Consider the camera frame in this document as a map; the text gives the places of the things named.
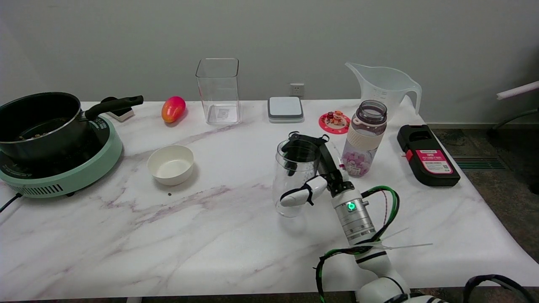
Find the power socket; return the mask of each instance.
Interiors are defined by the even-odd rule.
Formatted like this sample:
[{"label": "power socket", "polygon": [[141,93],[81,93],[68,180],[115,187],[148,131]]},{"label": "power socket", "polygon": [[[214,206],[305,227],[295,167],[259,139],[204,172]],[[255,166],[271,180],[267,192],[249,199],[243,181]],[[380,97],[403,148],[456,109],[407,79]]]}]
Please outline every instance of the power socket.
[{"label": "power socket", "polygon": [[305,95],[305,84],[290,83],[290,96],[291,97],[303,97],[304,95]]}]

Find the pot handle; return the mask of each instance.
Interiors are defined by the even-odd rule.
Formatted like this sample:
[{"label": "pot handle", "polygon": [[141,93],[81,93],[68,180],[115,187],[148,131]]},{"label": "pot handle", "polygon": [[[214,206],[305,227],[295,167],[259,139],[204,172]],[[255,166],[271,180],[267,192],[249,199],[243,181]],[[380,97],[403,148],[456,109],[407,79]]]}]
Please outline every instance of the pot handle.
[{"label": "pot handle", "polygon": [[125,97],[122,99],[103,102],[92,106],[89,110],[81,113],[80,121],[95,120],[99,114],[106,112],[119,111],[120,109],[129,108],[131,106],[140,105],[144,102],[143,96]]}]

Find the water bottle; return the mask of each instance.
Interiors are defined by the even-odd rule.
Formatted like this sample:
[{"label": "water bottle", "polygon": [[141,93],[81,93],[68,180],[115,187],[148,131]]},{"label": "water bottle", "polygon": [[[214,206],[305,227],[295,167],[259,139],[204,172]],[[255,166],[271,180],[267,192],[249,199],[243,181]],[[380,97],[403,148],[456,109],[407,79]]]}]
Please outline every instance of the water bottle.
[{"label": "water bottle", "polygon": [[369,172],[387,126],[388,109],[375,100],[361,102],[356,110],[342,152],[342,162],[350,176]]}]

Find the white wall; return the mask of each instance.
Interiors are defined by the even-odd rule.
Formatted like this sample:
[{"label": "white wall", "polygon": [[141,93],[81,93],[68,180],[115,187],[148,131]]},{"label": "white wall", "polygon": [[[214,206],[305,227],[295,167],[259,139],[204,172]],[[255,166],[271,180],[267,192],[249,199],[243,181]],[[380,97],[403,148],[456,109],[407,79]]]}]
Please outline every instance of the white wall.
[{"label": "white wall", "polygon": [[538,0],[1,0],[0,102],[198,99],[197,63],[240,60],[241,99],[358,98],[347,60],[408,73],[428,122],[497,122],[536,107],[495,93],[539,79]]}]

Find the black case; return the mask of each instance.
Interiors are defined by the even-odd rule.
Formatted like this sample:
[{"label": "black case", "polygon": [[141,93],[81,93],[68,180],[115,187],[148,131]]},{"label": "black case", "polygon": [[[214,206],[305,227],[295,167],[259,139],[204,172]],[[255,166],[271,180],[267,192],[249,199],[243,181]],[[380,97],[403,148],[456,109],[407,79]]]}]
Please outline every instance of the black case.
[{"label": "black case", "polygon": [[433,187],[451,187],[459,182],[459,173],[427,125],[404,125],[397,140],[419,182]]}]

